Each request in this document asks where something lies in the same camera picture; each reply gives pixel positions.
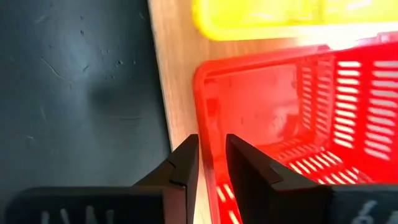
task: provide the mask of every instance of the black plastic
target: black plastic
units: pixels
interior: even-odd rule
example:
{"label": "black plastic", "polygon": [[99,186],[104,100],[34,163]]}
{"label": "black plastic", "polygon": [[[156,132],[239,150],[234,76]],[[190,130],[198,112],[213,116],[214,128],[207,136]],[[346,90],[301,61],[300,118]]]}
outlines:
{"label": "black plastic", "polygon": [[132,187],[43,187],[18,194],[8,224],[193,223],[198,136],[189,136]]}
{"label": "black plastic", "polygon": [[244,224],[398,223],[398,185],[320,185],[233,134],[226,156]]}

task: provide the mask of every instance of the dark gray surface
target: dark gray surface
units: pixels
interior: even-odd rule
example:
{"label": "dark gray surface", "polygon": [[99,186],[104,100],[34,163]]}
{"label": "dark gray surface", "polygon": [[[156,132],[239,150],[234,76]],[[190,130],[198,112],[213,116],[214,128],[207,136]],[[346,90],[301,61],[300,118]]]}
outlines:
{"label": "dark gray surface", "polygon": [[169,151],[145,0],[0,0],[1,211],[29,187],[132,185]]}

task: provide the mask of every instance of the red plastic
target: red plastic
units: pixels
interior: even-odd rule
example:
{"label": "red plastic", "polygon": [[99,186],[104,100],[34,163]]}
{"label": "red plastic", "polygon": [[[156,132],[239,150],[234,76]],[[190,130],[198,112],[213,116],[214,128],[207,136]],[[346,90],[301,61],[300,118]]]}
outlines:
{"label": "red plastic", "polygon": [[321,184],[398,183],[398,43],[209,61],[194,79],[213,223],[241,223],[233,133]]}

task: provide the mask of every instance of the basket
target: basket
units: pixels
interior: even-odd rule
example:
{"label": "basket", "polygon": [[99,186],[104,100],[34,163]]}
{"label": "basket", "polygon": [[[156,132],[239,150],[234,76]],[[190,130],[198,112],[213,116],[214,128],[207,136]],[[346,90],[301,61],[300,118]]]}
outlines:
{"label": "basket", "polygon": [[193,20],[213,40],[270,39],[320,35],[334,38],[397,27],[391,0],[194,0]]}
{"label": "basket", "polygon": [[398,42],[205,62],[194,78],[213,223],[241,223],[229,133],[321,184],[398,182]]}

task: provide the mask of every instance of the yellow plastic basket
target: yellow plastic basket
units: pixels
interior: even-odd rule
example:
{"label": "yellow plastic basket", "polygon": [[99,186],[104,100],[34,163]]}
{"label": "yellow plastic basket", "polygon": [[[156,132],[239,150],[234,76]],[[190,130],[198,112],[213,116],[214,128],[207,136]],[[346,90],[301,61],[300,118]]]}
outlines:
{"label": "yellow plastic basket", "polygon": [[397,9],[398,0],[193,0],[193,19],[213,40],[270,39],[375,32]]}

